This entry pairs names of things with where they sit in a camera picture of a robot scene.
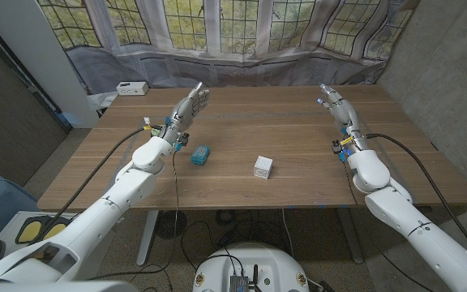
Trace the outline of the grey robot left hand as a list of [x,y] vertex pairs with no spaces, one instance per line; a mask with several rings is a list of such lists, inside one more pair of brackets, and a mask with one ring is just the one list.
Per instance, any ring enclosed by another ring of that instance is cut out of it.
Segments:
[[203,83],[199,82],[187,95],[173,108],[169,116],[169,122],[162,127],[159,137],[174,144],[182,134],[191,126],[193,119],[208,105],[210,91],[203,89]]

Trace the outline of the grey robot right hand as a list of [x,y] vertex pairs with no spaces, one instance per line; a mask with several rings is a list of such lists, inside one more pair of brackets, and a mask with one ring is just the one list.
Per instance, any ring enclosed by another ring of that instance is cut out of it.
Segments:
[[358,115],[354,107],[334,88],[326,84],[320,85],[323,98],[317,100],[328,109],[335,119],[336,128],[344,135],[339,142],[341,151],[348,157],[356,152],[368,149],[360,131]]

